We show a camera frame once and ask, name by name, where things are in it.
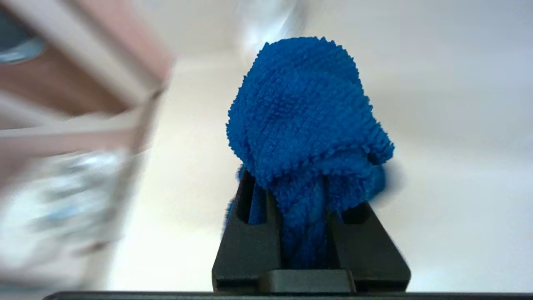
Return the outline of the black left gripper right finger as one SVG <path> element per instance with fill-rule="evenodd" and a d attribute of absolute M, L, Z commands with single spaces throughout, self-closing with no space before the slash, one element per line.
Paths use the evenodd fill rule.
<path fill-rule="evenodd" d="M 329 268 L 349 271 L 358 292 L 405 292 L 411 270 L 369 203 L 329 215 Z"/>

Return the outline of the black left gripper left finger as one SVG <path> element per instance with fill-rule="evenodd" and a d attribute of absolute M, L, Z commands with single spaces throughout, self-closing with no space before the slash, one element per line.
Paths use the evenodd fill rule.
<path fill-rule="evenodd" d="M 255 292 L 261 276 L 283 266 L 276 201 L 267 196 L 265 222 L 249 223 L 254 187 L 255 179 L 244 170 L 212 267 L 214 292 Z"/>

